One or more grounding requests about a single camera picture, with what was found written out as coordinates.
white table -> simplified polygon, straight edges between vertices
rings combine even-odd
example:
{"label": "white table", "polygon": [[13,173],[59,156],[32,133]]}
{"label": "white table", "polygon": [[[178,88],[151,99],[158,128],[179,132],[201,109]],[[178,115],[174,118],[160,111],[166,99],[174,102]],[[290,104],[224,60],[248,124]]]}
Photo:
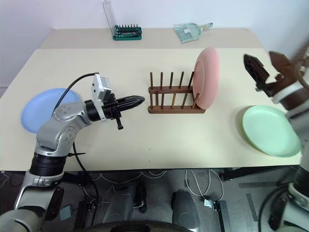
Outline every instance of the white table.
{"label": "white table", "polygon": [[[0,170],[24,171],[30,167],[35,134],[23,129],[21,112],[38,93],[67,87],[74,79],[99,71],[108,77],[117,98],[140,95],[145,102],[122,112],[123,130],[115,120],[96,122],[84,128],[76,138],[80,159],[89,171],[131,169],[175,169],[253,167],[295,165],[301,155],[276,158],[254,148],[241,130],[242,114],[252,105],[273,105],[263,93],[256,92],[255,82],[244,69],[243,54],[258,57],[274,76],[263,48],[218,48],[220,83],[218,95],[204,114],[149,114],[149,72],[154,85],[164,72],[169,85],[174,72],[178,85],[181,71],[183,85],[190,79],[202,48],[129,49],[129,48],[47,48],[37,49],[0,99],[1,154]],[[74,86],[83,101],[91,99],[92,77]],[[165,102],[171,101],[165,96]],[[181,104],[182,98],[176,99]],[[65,171],[80,170],[75,158],[68,158]]]}

green plate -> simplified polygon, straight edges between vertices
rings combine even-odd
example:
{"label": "green plate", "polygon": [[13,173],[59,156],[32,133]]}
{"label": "green plate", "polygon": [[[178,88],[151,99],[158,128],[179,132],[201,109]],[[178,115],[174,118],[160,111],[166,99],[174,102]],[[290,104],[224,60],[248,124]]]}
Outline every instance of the green plate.
{"label": "green plate", "polygon": [[253,106],[245,112],[242,125],[250,142],[266,154],[291,157],[301,149],[298,136],[281,110]]}

white wall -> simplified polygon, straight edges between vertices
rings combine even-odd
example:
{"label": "white wall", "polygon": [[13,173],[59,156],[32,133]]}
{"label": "white wall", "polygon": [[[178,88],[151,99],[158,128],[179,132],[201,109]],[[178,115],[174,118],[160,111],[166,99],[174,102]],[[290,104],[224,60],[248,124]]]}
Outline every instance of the white wall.
{"label": "white wall", "polygon": [[[144,28],[213,22],[251,29],[292,57],[309,39],[309,0],[112,0],[117,22]],[[1,80],[8,85],[51,28],[106,28],[102,0],[2,0]]]}

pink plate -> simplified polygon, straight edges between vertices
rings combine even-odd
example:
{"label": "pink plate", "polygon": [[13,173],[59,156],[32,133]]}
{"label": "pink plate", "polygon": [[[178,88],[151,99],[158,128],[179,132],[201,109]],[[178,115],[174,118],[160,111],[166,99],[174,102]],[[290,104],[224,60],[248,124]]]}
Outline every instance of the pink plate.
{"label": "pink plate", "polygon": [[193,96],[199,93],[197,105],[207,110],[213,103],[219,85],[219,57],[214,47],[205,48],[195,63]]}

plate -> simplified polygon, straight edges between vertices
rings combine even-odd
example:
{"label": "plate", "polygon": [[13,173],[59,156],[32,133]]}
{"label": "plate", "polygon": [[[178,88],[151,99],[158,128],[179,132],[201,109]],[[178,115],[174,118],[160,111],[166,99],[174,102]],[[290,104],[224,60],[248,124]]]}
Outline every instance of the plate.
{"label": "plate", "polygon": [[300,140],[281,110],[253,106],[245,112],[242,125],[250,142],[266,154],[291,157],[301,150]]}
{"label": "plate", "polygon": [[[50,119],[56,103],[65,90],[65,88],[53,88],[32,98],[21,114],[21,124],[23,127],[29,132],[36,133]],[[61,104],[79,101],[78,95],[70,90]]]}
{"label": "plate", "polygon": [[219,57],[214,47],[205,48],[197,57],[193,76],[193,96],[199,93],[197,105],[207,110],[213,103],[219,85]]}

